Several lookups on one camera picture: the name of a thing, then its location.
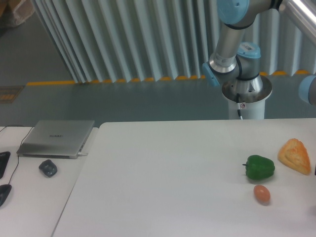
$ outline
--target blue joint cap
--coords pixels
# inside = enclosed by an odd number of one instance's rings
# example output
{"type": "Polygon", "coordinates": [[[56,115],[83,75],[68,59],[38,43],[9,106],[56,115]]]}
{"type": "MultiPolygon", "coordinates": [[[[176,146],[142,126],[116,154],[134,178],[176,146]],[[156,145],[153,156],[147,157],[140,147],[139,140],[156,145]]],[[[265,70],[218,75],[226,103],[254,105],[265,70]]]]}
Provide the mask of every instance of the blue joint cap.
{"type": "Polygon", "coordinates": [[[216,79],[216,76],[212,72],[212,70],[211,70],[211,68],[210,68],[208,63],[203,63],[202,70],[203,70],[203,74],[205,75],[205,78],[206,78],[207,82],[211,86],[219,86],[219,82],[216,79]]]}
{"type": "Polygon", "coordinates": [[[298,88],[298,95],[300,96],[301,100],[305,101],[308,104],[310,104],[310,100],[309,100],[310,86],[315,78],[316,78],[315,75],[311,75],[304,78],[298,88]]]}
{"type": "Polygon", "coordinates": [[[244,58],[257,59],[261,57],[260,47],[251,42],[242,42],[238,48],[237,54],[244,58]]]}
{"type": "Polygon", "coordinates": [[[246,15],[250,0],[217,0],[219,18],[228,25],[237,24],[246,15]]]}

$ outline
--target egg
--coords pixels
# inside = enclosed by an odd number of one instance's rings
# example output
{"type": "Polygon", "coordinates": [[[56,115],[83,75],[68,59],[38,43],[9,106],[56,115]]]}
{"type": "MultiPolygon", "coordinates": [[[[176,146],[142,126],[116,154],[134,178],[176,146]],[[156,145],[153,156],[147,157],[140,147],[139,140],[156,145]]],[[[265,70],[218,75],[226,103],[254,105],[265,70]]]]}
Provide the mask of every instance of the egg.
{"type": "Polygon", "coordinates": [[[265,186],[256,185],[253,189],[253,192],[259,202],[267,203],[270,201],[270,192],[265,186]]]}

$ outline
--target computer mouse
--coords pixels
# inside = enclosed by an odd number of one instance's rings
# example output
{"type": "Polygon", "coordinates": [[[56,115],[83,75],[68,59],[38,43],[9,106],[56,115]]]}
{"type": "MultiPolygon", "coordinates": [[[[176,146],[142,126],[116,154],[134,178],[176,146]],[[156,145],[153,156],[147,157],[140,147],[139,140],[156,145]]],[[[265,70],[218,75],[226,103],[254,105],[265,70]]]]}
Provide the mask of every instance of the computer mouse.
{"type": "Polygon", "coordinates": [[[43,161],[39,169],[46,175],[47,177],[51,177],[57,172],[57,166],[49,159],[43,161]]]}
{"type": "Polygon", "coordinates": [[[4,204],[6,198],[9,196],[11,189],[12,189],[12,186],[10,184],[0,185],[0,206],[4,204]]]}

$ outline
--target yellow stripe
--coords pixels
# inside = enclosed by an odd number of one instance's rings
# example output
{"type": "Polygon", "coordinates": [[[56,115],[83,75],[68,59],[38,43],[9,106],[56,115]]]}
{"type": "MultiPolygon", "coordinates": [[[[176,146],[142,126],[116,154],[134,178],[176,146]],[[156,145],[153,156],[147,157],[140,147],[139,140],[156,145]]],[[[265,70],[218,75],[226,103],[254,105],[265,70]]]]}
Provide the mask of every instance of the yellow stripe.
{"type": "Polygon", "coordinates": [[[75,84],[73,80],[62,80],[62,81],[39,81],[39,82],[28,82],[26,85],[70,85],[75,84]]]}
{"type": "Polygon", "coordinates": [[[144,81],[155,81],[154,78],[146,78],[144,81]]]}
{"type": "Polygon", "coordinates": [[[295,74],[311,74],[306,70],[298,70],[295,74]]]}
{"type": "MultiPolygon", "coordinates": [[[[303,74],[310,74],[308,71],[306,70],[298,70],[296,73],[296,75],[303,75],[303,74]]],[[[269,74],[265,73],[265,72],[261,72],[260,75],[262,76],[268,76],[269,74]]],[[[272,73],[273,76],[285,76],[287,75],[286,72],[284,71],[276,71],[274,73],[272,73]]],[[[178,76],[176,78],[176,80],[196,80],[198,79],[197,76],[191,76],[191,77],[186,77],[186,76],[178,76]]],[[[161,81],[169,81],[172,80],[170,77],[162,77],[160,79],[161,81]]],[[[146,78],[144,79],[144,81],[155,81],[154,78],[146,78]]],[[[125,79],[118,79],[116,81],[117,83],[126,83],[125,79]]],[[[140,82],[139,78],[133,78],[131,80],[131,82],[140,82]]],[[[100,83],[98,80],[93,80],[91,82],[88,82],[91,84],[96,84],[96,83],[100,83]]],[[[105,79],[102,83],[112,83],[112,80],[110,79],[105,79]]],[[[75,82],[73,80],[65,80],[65,81],[39,81],[39,82],[28,82],[26,84],[26,86],[30,86],[30,85],[70,85],[70,84],[75,84],[75,82]]]]}

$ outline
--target laptop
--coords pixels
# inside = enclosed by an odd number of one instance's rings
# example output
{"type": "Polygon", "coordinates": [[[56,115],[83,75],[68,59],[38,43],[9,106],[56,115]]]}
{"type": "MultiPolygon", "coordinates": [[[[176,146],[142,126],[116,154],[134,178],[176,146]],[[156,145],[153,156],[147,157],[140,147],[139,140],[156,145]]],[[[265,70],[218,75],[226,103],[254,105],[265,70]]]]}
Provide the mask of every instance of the laptop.
{"type": "Polygon", "coordinates": [[[93,126],[93,120],[40,120],[17,154],[22,157],[77,158],[93,126]]]}

